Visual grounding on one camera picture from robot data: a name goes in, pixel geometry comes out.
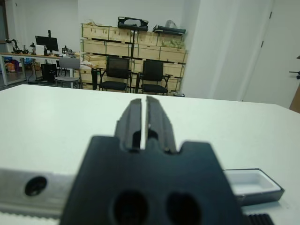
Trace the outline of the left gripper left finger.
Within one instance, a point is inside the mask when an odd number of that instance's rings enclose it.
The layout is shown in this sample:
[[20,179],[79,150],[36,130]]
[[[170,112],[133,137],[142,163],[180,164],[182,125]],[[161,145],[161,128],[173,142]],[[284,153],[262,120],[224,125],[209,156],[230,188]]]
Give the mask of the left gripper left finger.
[[142,102],[136,98],[128,104],[117,121],[114,136],[123,150],[140,150],[142,131]]

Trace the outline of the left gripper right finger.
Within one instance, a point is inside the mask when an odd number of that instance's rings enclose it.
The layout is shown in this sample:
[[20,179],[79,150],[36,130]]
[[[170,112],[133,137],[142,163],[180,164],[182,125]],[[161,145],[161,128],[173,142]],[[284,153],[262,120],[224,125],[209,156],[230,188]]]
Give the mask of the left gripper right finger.
[[147,139],[154,138],[159,148],[167,154],[176,154],[177,148],[173,134],[173,126],[160,101],[147,96],[146,134]]

